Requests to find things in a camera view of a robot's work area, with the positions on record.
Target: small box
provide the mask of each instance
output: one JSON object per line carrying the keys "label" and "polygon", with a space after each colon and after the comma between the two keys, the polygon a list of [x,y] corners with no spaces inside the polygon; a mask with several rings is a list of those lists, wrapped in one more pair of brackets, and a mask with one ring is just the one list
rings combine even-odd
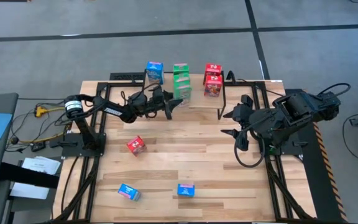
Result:
{"label": "small box", "polygon": [[186,63],[173,64],[173,74],[189,73],[189,66]]}
{"label": "small box", "polygon": [[205,85],[205,77],[207,75],[216,75],[220,76],[222,73],[222,65],[216,65],[213,63],[207,63],[205,66],[205,73],[204,73],[204,82],[203,85]]}
{"label": "small box", "polygon": [[129,150],[131,150],[131,152],[135,156],[139,155],[141,152],[143,152],[147,149],[143,140],[139,136],[136,136],[136,138],[129,141],[127,143],[127,147],[129,148]]}
{"label": "small box", "polygon": [[164,83],[164,65],[160,62],[147,62],[146,74],[150,83]]}
{"label": "small box", "polygon": [[194,197],[195,186],[191,184],[178,184],[178,195]]}
{"label": "small box", "polygon": [[121,184],[118,193],[134,201],[137,201],[140,197],[140,192],[138,190],[133,189],[126,184]]}
{"label": "small box", "polygon": [[191,83],[189,73],[179,73],[173,76],[173,97],[183,99],[180,106],[185,106],[191,99]]}
{"label": "small box", "polygon": [[204,96],[218,97],[223,84],[222,76],[207,75],[205,82]]}

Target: blue box with cartoon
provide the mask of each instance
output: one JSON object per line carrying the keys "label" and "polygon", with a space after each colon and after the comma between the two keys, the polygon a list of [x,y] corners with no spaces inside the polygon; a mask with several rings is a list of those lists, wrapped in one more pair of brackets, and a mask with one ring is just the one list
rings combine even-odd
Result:
{"label": "blue box with cartoon", "polygon": [[134,201],[137,201],[140,197],[140,192],[137,191],[136,189],[133,189],[132,187],[126,185],[126,184],[121,184],[121,187],[118,190],[118,193],[131,199]]}
{"label": "blue box with cartoon", "polygon": [[178,184],[178,195],[194,197],[195,186],[192,184]]}
{"label": "blue box with cartoon", "polygon": [[160,62],[147,62],[146,74],[150,83],[164,83],[164,65]]}

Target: wooden table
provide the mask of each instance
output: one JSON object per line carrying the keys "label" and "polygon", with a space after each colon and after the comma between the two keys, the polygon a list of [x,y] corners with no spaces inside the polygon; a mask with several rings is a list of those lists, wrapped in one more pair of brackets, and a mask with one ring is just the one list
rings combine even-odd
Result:
{"label": "wooden table", "polygon": [[[265,83],[268,90],[284,94],[282,82]],[[96,85],[97,81],[84,81],[81,93],[94,95]],[[110,100],[123,103],[121,90],[129,96],[140,88],[113,87]],[[226,87],[226,113],[240,102],[243,94],[252,96],[251,88]],[[268,93],[270,103],[276,97],[277,95]],[[238,128],[238,124],[226,118],[218,121],[216,109],[208,107],[175,108],[172,116],[173,120],[168,121],[164,112],[161,112],[154,119],[148,121],[138,118],[132,124],[123,123],[114,116],[107,116],[107,144],[105,155],[100,160],[91,221],[274,220],[265,163],[254,169],[240,166],[234,157],[234,139],[220,132],[221,129]],[[133,156],[125,145],[136,135],[141,136],[148,149],[138,157]],[[249,141],[249,150],[239,151],[240,158],[248,164],[255,162],[260,156],[257,142],[252,138],[249,138]],[[65,196],[65,206],[77,191],[82,160],[78,159],[74,167]],[[305,211],[315,217],[303,164],[293,156],[282,156],[282,160],[289,191]],[[73,161],[74,158],[69,158],[63,163],[53,205],[55,216],[60,214],[62,193]],[[117,193],[122,183],[142,192],[138,202],[130,201]],[[195,197],[178,197],[179,183],[195,184]],[[284,217],[282,195],[278,189],[277,192]],[[85,208],[86,200],[83,200],[80,217],[84,217]]]}

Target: white paper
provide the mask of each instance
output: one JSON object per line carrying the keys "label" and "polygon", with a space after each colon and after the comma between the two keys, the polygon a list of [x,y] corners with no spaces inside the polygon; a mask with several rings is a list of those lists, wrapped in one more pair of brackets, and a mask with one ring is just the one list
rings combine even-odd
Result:
{"label": "white paper", "polygon": [[[37,156],[36,158],[25,158],[22,167],[46,174],[54,175],[60,166],[60,162],[53,159]],[[46,199],[49,189],[46,187],[36,187],[34,185],[15,183],[11,196]]]}

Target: black floor stripe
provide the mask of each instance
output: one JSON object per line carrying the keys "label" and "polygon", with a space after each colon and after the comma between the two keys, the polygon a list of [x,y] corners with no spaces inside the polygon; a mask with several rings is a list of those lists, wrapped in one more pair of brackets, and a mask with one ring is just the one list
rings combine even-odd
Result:
{"label": "black floor stripe", "polygon": [[260,27],[259,32],[280,32],[280,31],[304,31],[304,30],[341,30],[358,29],[358,24],[354,25],[328,25],[328,26],[299,26],[299,27]]}
{"label": "black floor stripe", "polygon": [[143,32],[118,32],[103,34],[80,35],[43,35],[30,37],[0,37],[0,42],[31,41],[31,40],[73,40],[73,39],[97,39],[112,37],[147,37],[160,35],[188,35],[188,34],[231,34],[239,32],[251,32],[251,28],[218,28],[218,29],[188,29],[188,30],[161,30]]}
{"label": "black floor stripe", "polygon": [[249,22],[251,24],[252,34],[254,35],[256,51],[258,53],[259,62],[262,67],[262,73],[263,73],[262,75],[263,75],[264,79],[269,80],[270,75],[269,75],[269,71],[267,70],[265,54],[264,54],[264,50],[262,48],[262,43],[260,42],[258,28],[256,26],[255,16],[254,16],[254,12],[252,10],[251,2],[250,2],[250,0],[245,0],[245,2],[246,2],[246,6],[247,6]]}

